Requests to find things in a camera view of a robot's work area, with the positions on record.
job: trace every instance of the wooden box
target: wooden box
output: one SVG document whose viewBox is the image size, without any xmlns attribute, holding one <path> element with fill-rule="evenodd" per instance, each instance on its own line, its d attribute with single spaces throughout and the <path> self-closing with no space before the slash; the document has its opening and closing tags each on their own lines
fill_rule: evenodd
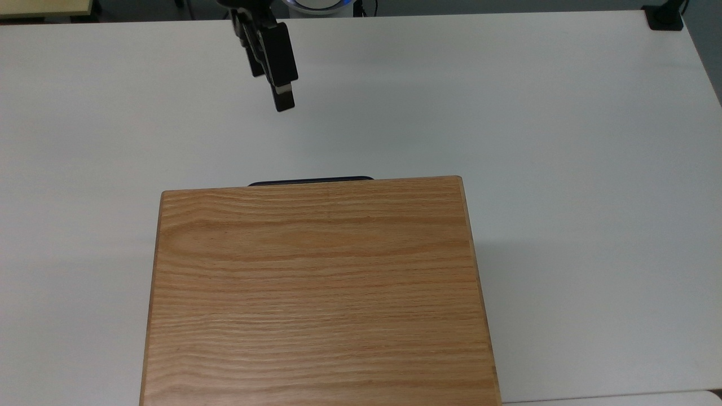
<svg viewBox="0 0 722 406">
<path fill-rule="evenodd" d="M 163 193 L 140 404 L 501 405 L 461 178 Z"/>
</svg>

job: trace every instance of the wooden surface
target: wooden surface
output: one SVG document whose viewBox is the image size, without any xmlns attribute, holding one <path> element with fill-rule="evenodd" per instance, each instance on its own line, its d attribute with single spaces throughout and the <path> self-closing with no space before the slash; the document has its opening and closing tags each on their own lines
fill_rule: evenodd
<svg viewBox="0 0 722 406">
<path fill-rule="evenodd" d="M 166 191 L 141 405 L 500 405 L 461 178 Z"/>
<path fill-rule="evenodd" d="M 92 0 L 0 0 L 0 18 L 88 15 Z"/>
</svg>

